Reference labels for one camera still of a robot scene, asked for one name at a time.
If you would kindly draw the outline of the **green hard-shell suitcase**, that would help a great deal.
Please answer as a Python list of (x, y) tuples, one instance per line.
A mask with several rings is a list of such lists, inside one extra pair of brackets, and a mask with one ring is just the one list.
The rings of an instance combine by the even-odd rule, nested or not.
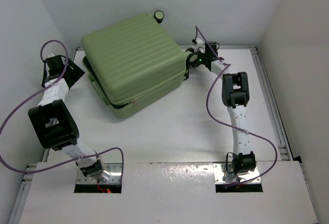
[(83, 63), (103, 102), (126, 119), (187, 78), (184, 52), (161, 25), (161, 10), (122, 20), (81, 37)]

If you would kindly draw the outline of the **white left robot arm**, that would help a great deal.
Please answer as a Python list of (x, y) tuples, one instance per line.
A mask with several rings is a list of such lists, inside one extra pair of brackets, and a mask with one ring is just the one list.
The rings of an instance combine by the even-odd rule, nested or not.
[(107, 182), (111, 173), (105, 169), (96, 151), (80, 139), (77, 124), (65, 105), (68, 91), (84, 71), (68, 60), (64, 76), (59, 78), (64, 70), (64, 59), (54, 53), (45, 59), (43, 85), (46, 90), (37, 107), (28, 111), (29, 119), (43, 148), (61, 151), (74, 159), (85, 177)]

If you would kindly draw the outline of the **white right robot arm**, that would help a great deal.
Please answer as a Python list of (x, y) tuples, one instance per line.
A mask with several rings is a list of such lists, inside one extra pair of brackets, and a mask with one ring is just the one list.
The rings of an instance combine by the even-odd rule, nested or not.
[(205, 43), (200, 38), (193, 41), (194, 46), (187, 49), (187, 69), (204, 65), (211, 73), (222, 81), (222, 102), (227, 107), (233, 134), (233, 151), (229, 174), (246, 174), (256, 167), (255, 154), (250, 145), (247, 131), (246, 109), (249, 102), (248, 75), (246, 72), (229, 72), (229, 64), (218, 56), (219, 44)]

